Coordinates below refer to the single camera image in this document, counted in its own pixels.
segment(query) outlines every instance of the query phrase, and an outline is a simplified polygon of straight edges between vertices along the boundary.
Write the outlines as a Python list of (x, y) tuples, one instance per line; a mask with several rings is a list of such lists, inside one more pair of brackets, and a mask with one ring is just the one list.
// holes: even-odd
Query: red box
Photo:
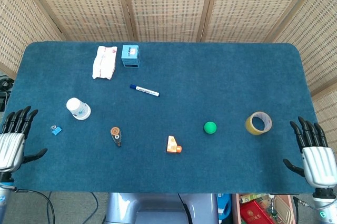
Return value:
[(272, 217), (260, 207), (256, 200), (241, 204), (240, 214), (247, 224), (275, 224)]

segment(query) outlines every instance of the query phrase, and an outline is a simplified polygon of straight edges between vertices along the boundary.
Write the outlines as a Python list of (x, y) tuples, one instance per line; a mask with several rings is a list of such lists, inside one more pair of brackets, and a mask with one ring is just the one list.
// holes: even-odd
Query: cable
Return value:
[(53, 224), (55, 224), (55, 212), (54, 212), (54, 207), (53, 207), (53, 204), (52, 204), (51, 200), (50, 200), (45, 194), (43, 194), (43, 193), (41, 193), (41, 192), (38, 192), (38, 191), (33, 191), (33, 190), (23, 190), (23, 189), (18, 189), (16, 192), (30, 192), (30, 193), (35, 193), (35, 194), (38, 194), (38, 195), (44, 197), (44, 198), (48, 201), (48, 203), (49, 203), (49, 205), (50, 205), (50, 207), (51, 207), (52, 215), (53, 215)]
[(299, 198), (293, 196), (295, 210), (296, 210), (296, 222), (295, 224), (299, 224)]
[(5, 93), (6, 93), (6, 99), (5, 99), (5, 109), (6, 109), (7, 103), (8, 103), (8, 93), (6, 91), (5, 91)]
[(332, 201), (331, 203), (326, 204), (324, 207), (318, 207), (318, 208), (312, 207), (311, 205), (309, 205), (308, 203), (306, 203), (306, 202), (303, 201), (303, 200), (300, 200), (300, 199), (298, 199), (298, 200), (299, 200), (299, 204), (301, 204), (301, 205), (303, 205), (303, 206), (305, 206), (305, 207), (310, 207), (310, 208), (313, 209), (313, 210), (323, 210), (323, 209), (328, 208), (328, 207), (332, 206), (333, 204), (335, 204), (335, 203), (337, 202), (337, 197), (336, 197), (336, 198), (334, 199), (334, 201)]
[(8, 186), (6, 184), (0, 183), (0, 188), (11, 190), (11, 191), (17, 191), (17, 188), (15, 186)]
[(104, 219), (102, 220), (102, 224), (105, 224), (106, 216), (104, 216)]
[(184, 209), (185, 209), (187, 218), (188, 218), (188, 220), (189, 220), (189, 224), (193, 224), (193, 221), (192, 221), (192, 217), (191, 217), (191, 213), (190, 213), (189, 208), (188, 208), (187, 205), (183, 202), (183, 200), (181, 199), (179, 193), (178, 193), (178, 196), (179, 196), (179, 198), (180, 198), (181, 203), (182, 203), (183, 206), (184, 206)]
[(92, 192), (90, 192), (90, 193), (92, 194), (92, 196), (94, 196), (94, 198), (95, 198), (95, 200), (96, 200), (96, 209), (92, 212), (91, 215), (89, 215), (88, 218), (86, 218), (86, 220), (85, 220), (82, 224), (84, 224), (84, 223), (86, 223), (87, 221), (89, 221), (89, 220), (91, 219), (91, 217), (92, 217), (92, 216), (97, 212), (97, 210), (98, 210), (98, 200), (97, 200), (97, 197), (95, 196), (94, 193), (92, 193)]
[[(48, 198), (51, 199), (52, 191), (49, 192)], [(48, 218), (48, 224), (51, 224), (51, 220), (49, 219), (49, 202), (47, 202), (47, 218)]]

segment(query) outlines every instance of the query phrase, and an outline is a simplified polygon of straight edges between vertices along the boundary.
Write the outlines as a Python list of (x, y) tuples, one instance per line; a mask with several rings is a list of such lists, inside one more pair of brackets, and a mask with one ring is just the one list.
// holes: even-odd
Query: plastic cup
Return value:
[(85, 120), (91, 113), (90, 106), (77, 98), (69, 99), (66, 106), (77, 120)]

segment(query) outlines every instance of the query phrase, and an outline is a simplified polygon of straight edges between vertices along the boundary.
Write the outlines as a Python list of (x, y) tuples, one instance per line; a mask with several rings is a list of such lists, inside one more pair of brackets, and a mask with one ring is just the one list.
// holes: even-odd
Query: packing tape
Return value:
[[(263, 121), (264, 129), (262, 131), (254, 127), (253, 125), (254, 117), (257, 117)], [(246, 120), (246, 129), (253, 135), (260, 135), (262, 133), (267, 133), (270, 130), (270, 128), (272, 128), (272, 119), (265, 112), (254, 112)]]

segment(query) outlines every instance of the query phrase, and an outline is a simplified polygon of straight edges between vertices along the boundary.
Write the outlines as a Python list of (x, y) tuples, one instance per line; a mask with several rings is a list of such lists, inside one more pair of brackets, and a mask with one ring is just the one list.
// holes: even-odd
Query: rattan panel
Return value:
[(129, 40), (120, 0), (44, 1), (72, 40)]
[(204, 0), (131, 0), (141, 41), (196, 41)]
[(33, 0), (0, 2), (0, 62), (16, 73), (29, 43), (61, 38)]
[(301, 53), (311, 91), (337, 77), (337, 0), (306, 0), (276, 42)]
[(206, 41), (262, 42), (292, 0), (214, 0)]
[(337, 154), (337, 91), (313, 101), (318, 122), (323, 128), (329, 147)]

